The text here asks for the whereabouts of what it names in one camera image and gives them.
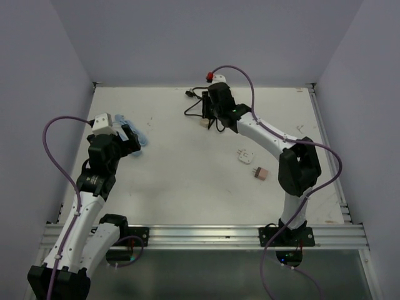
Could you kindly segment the beige power strip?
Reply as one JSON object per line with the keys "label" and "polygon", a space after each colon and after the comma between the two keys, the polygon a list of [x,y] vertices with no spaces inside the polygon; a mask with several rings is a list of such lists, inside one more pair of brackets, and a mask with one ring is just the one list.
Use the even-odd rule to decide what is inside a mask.
{"label": "beige power strip", "polygon": [[200,125],[201,125],[202,127],[207,128],[208,125],[209,125],[209,119],[201,119],[201,120],[200,120]]}

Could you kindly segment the light blue power strip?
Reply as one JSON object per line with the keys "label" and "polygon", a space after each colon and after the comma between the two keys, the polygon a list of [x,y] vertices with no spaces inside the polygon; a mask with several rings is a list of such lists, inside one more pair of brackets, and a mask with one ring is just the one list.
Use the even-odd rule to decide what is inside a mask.
{"label": "light blue power strip", "polygon": [[128,137],[126,136],[126,133],[124,132],[124,130],[122,128],[122,124],[120,124],[118,122],[113,122],[113,128],[119,134],[122,141],[128,140]]}

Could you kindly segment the white multi-port adapter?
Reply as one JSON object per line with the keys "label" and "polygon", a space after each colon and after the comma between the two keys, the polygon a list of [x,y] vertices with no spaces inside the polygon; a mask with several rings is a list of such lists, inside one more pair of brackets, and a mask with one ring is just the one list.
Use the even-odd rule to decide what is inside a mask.
{"label": "white multi-port adapter", "polygon": [[246,165],[250,165],[255,157],[255,153],[248,149],[238,149],[237,150],[237,159]]}

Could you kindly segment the pink USB charger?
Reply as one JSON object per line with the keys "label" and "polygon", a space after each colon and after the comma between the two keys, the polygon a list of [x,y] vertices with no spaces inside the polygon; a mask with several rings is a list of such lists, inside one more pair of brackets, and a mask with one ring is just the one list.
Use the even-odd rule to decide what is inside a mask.
{"label": "pink USB charger", "polygon": [[252,173],[256,179],[265,181],[268,177],[269,171],[263,167],[257,167],[252,170]]}

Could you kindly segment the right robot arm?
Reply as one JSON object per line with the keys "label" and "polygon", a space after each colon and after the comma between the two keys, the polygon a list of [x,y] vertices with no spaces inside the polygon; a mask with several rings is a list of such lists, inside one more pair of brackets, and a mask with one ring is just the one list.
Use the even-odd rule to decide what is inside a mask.
{"label": "right robot arm", "polygon": [[235,103],[225,82],[212,83],[207,93],[212,113],[225,128],[249,138],[277,159],[277,179],[285,192],[278,237],[283,244],[293,245],[301,237],[299,228],[306,226],[308,194],[322,173],[313,141],[308,137],[297,139],[275,127],[271,130],[277,136],[264,129],[249,106]]}

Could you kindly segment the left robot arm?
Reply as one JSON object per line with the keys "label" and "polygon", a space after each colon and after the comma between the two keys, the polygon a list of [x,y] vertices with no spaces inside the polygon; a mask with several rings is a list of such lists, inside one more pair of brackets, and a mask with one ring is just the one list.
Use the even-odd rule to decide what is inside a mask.
{"label": "left robot arm", "polygon": [[37,299],[86,299],[91,276],[114,245],[146,245],[141,236],[130,233],[122,215],[107,214],[94,222],[116,182],[121,158],[140,150],[138,135],[122,125],[126,139],[110,130],[87,137],[89,157],[74,183],[72,207],[57,241],[40,266],[31,266],[27,280]]}

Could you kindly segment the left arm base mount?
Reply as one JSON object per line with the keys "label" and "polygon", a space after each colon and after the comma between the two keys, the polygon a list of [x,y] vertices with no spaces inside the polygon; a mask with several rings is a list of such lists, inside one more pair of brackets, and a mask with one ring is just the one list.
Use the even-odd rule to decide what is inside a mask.
{"label": "left arm base mount", "polygon": [[150,229],[143,226],[129,226],[122,237],[113,246],[147,247]]}

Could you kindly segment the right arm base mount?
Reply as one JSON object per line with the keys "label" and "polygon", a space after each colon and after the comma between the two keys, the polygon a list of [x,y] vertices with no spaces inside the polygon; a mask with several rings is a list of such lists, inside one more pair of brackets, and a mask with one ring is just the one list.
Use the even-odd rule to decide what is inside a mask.
{"label": "right arm base mount", "polygon": [[[270,223],[258,228],[260,246],[264,247],[268,241],[280,230],[279,226]],[[314,247],[316,245],[313,229],[301,226],[297,229],[286,228],[270,244],[271,247]]]}

